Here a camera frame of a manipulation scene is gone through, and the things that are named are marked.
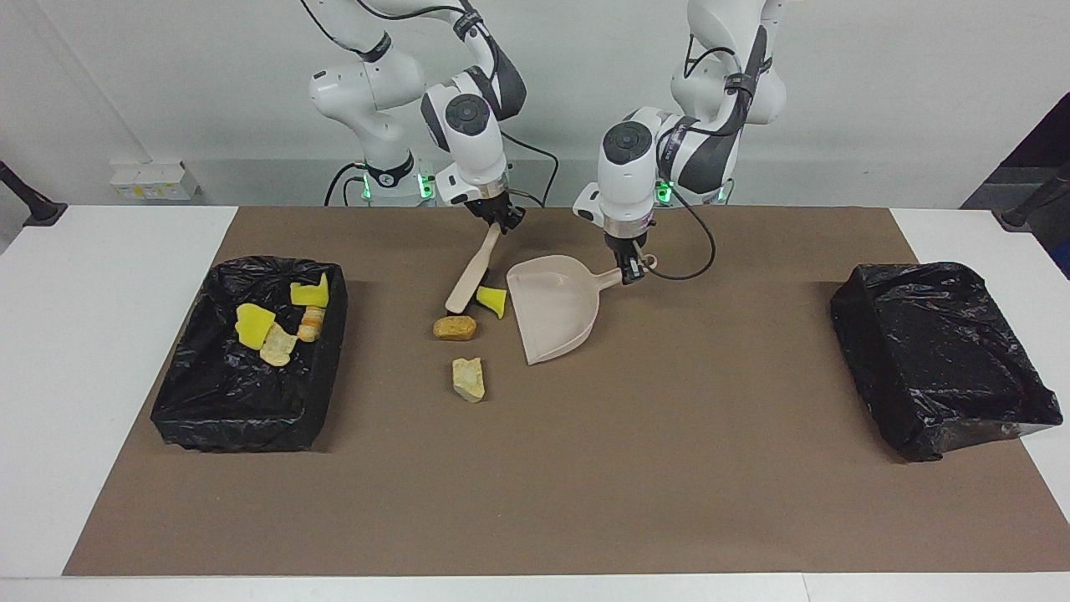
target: black cable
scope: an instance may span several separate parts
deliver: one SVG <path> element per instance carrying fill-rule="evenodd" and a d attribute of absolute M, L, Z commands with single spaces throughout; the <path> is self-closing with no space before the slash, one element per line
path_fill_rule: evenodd
<path fill-rule="evenodd" d="M 643 262 L 643 266 L 646 268 L 646 271 L 658 276 L 659 278 L 671 279 L 676 281 L 697 278 L 702 274 L 706 273 L 706 271 L 709 269 L 709 266 L 714 264 L 714 260 L 717 259 L 717 241 L 714 240 L 714 232 L 709 231 L 709 226 L 707 226 L 706 221 L 703 220 L 702 217 L 700 217 L 699 214 L 694 212 L 694 209 L 691 206 L 691 203 L 684 200 L 684 197 L 681 196 L 678 191 L 676 191 L 676 188 L 670 188 L 670 191 L 672 191 L 673 196 L 676 197 L 676 200 L 678 200 L 679 203 L 683 204 L 684 207 L 687 209 L 689 213 L 691 213 L 691 216 L 694 217 L 694 219 L 699 222 L 699 225 L 702 226 L 702 231 L 706 232 L 706 237 L 709 238 L 709 259 L 706 261 L 706 264 L 700 267 L 699 271 L 684 276 L 666 274 L 657 271 L 657 268 L 653 267 L 651 263 L 646 261 L 646 258 L 642 256 L 642 249 L 639 247 L 639 243 L 633 243 L 633 244 L 636 245 L 637 252 L 639 252 L 640 260 Z"/>
<path fill-rule="evenodd" d="M 479 35 L 483 35 L 483 41 L 486 42 L 488 46 L 490 46 L 490 51 L 493 53 L 494 65 L 490 68 L 490 75 L 488 75 L 487 78 L 494 79 L 494 76 L 498 75 L 498 65 L 501 62 L 501 57 L 500 57 L 501 47 L 498 45 L 498 42 L 494 40 L 493 36 L 488 35 L 478 27 L 476 28 L 476 31 L 479 32 Z"/>
<path fill-rule="evenodd" d="M 331 195 L 334 194 L 334 187 L 338 184 L 338 180 L 341 179 L 342 174 L 350 169 L 367 169 L 367 166 L 363 163 L 347 163 L 341 169 L 335 173 L 335 176 L 331 180 L 331 185 L 327 186 L 327 194 L 323 197 L 323 206 L 331 204 Z"/>
<path fill-rule="evenodd" d="M 305 12 L 308 13 L 308 16 L 312 17 L 312 22 L 316 24 L 316 27 L 320 28 L 320 31 L 323 32 L 323 35 L 326 35 L 327 40 L 334 42 L 334 37 L 330 33 L 327 33 L 326 29 L 323 28 L 323 25 L 320 22 L 320 19 L 316 18 L 316 15 L 312 13 L 312 10 L 308 7 L 308 4 L 305 3 L 305 0 L 301 0 L 301 5 L 305 7 Z"/>
<path fill-rule="evenodd" d="M 538 146 L 534 146 L 532 144 L 529 144 L 528 142 L 523 142 L 521 140 L 518 140 L 518 139 L 514 138 L 513 136 L 506 134 L 505 132 L 502 132 L 502 137 L 505 138 L 506 140 L 509 140 L 510 142 L 519 145 L 519 146 L 523 146 L 523 148 L 525 148 L 525 149 L 528 149 L 530 151 L 534 151 L 534 152 L 537 152 L 537 153 L 539 153 L 541 155 L 549 156 L 553 160 L 553 171 L 550 172 L 550 179 L 546 183 L 546 189 L 542 190 L 542 202 L 539 203 L 540 206 L 546 206 L 547 201 L 550 198 L 550 188 L 553 187 L 553 180 L 554 180 L 554 177 L 557 176 L 557 168 L 561 167 L 561 160 L 557 159 L 557 155 L 553 154 L 550 151 L 542 150 L 542 149 L 540 149 Z"/>
<path fill-rule="evenodd" d="M 341 184 L 341 201 L 346 206 L 349 206 L 349 185 L 353 182 L 364 182 L 364 177 L 350 177 Z"/>
<path fill-rule="evenodd" d="M 524 198 L 530 198 L 530 199 L 532 199 L 532 200 L 535 201 L 535 204 L 537 204 L 537 205 L 539 205 L 539 206 L 541 206 L 544 209 L 546 207 L 546 202 L 539 200 L 537 196 L 533 195 L 530 191 L 522 190 L 520 188 L 509 188 L 509 194 L 515 194 L 517 196 L 522 196 Z"/>
<path fill-rule="evenodd" d="M 422 17 L 422 16 L 428 14 L 428 13 L 433 13 L 435 11 L 453 11 L 455 13 L 460 13 L 462 15 L 467 15 L 468 14 L 468 11 L 465 11 L 464 9 L 461 9 L 459 6 L 446 6 L 444 4 L 440 4 L 438 6 L 428 6 L 426 9 L 421 9 L 418 11 L 413 11 L 411 13 L 404 13 L 404 14 L 401 14 L 401 15 L 387 15 L 386 13 L 381 13 L 381 12 L 372 9 L 364 0 L 356 0 L 356 3 L 360 4 L 365 11 L 368 11 L 369 13 L 371 13 L 373 16 L 377 16 L 377 17 L 379 17 L 381 19 L 386 19 L 388 21 L 399 21 L 399 20 L 404 20 L 404 19 L 411 19 L 413 17 Z"/>
<path fill-rule="evenodd" d="M 687 42 L 687 58 L 684 59 L 684 79 L 687 79 L 688 77 L 691 77 L 691 74 L 694 73 L 694 70 L 699 66 L 699 63 L 701 63 L 702 61 L 704 61 L 706 59 L 706 57 L 708 57 L 709 55 L 713 55 L 714 52 L 727 52 L 727 53 L 729 53 L 729 55 L 731 55 L 733 57 L 735 56 L 735 50 L 733 50 L 732 48 L 729 48 L 727 46 L 717 46 L 716 48 L 710 48 L 710 49 L 706 50 L 705 52 L 699 55 L 699 58 L 692 59 L 691 58 L 691 48 L 693 46 L 694 46 L 694 35 L 691 35 L 690 40 L 688 40 L 688 42 Z"/>

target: black tray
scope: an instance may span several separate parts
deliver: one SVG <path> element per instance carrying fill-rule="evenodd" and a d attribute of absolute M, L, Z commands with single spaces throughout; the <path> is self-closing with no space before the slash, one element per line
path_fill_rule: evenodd
<path fill-rule="evenodd" d="M 297 342 L 274 368 L 238 342 L 235 309 L 256 304 L 295 334 L 305 309 L 290 305 L 290 282 L 327 274 L 331 300 L 316 343 Z M 323 427 L 346 331 L 341 267 L 309 259 L 242 257 L 204 277 L 152 408 L 164 442 L 201 451 L 301 451 Z"/>

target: dustpan handle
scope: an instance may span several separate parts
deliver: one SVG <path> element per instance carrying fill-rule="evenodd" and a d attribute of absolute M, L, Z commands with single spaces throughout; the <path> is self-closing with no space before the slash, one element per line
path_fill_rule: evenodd
<path fill-rule="evenodd" d="M 621 269 L 610 269 L 608 272 L 600 273 L 595 276 L 595 282 L 598 283 L 598 290 L 606 290 L 607 288 L 621 283 Z"/>
<path fill-rule="evenodd" d="M 647 253 L 643 257 L 643 263 L 646 264 L 647 267 L 657 267 L 658 258 Z M 598 290 L 606 290 L 607 288 L 621 283 L 624 280 L 622 279 L 621 269 L 616 268 L 596 275 L 595 281 L 598 283 Z"/>

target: green indicator light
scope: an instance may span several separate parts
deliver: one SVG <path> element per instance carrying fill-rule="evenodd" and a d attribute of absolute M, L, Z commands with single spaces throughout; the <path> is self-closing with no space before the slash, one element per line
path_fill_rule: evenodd
<path fill-rule="evenodd" d="M 657 201 L 659 203 L 661 204 L 672 203 L 671 199 L 672 186 L 673 186 L 672 182 L 658 180 L 658 183 L 655 185 L 655 198 L 657 198 Z"/>
<path fill-rule="evenodd" d="M 431 183 L 434 176 L 424 175 L 423 173 L 417 173 L 416 176 L 419 177 L 421 196 L 424 197 L 425 199 L 434 196 L 434 184 Z"/>

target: white table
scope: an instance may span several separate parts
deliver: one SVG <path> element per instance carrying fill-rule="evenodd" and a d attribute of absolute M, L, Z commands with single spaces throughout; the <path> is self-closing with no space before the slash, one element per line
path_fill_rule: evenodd
<path fill-rule="evenodd" d="M 0 600 L 1070 599 L 1070 573 L 60 577 L 234 212 L 72 206 L 0 254 Z M 1045 385 L 1070 400 L 1070 282 L 1040 245 L 987 212 L 893 215 L 919 260 L 987 279 Z M 1025 446 L 1066 514 L 1070 430 Z"/>

